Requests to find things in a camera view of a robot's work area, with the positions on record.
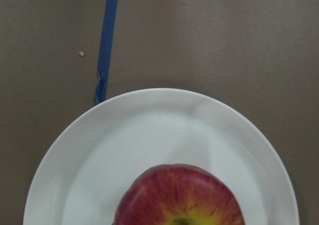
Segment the red yellow apple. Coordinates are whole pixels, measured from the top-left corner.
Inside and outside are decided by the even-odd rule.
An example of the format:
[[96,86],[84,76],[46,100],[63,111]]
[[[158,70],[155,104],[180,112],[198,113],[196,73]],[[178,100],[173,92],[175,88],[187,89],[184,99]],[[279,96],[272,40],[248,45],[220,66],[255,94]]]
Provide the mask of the red yellow apple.
[[230,189],[212,174],[191,165],[152,167],[122,197],[116,225],[243,225]]

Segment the white plate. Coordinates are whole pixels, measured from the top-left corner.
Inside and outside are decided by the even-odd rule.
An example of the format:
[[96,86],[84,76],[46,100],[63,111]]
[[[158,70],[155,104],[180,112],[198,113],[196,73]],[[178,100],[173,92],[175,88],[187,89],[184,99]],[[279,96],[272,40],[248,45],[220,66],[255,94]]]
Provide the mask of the white plate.
[[110,225],[133,181],[160,164],[216,176],[248,225],[300,222],[287,171],[249,120],[208,96],[162,88],[113,97],[70,124],[35,173],[23,223]]

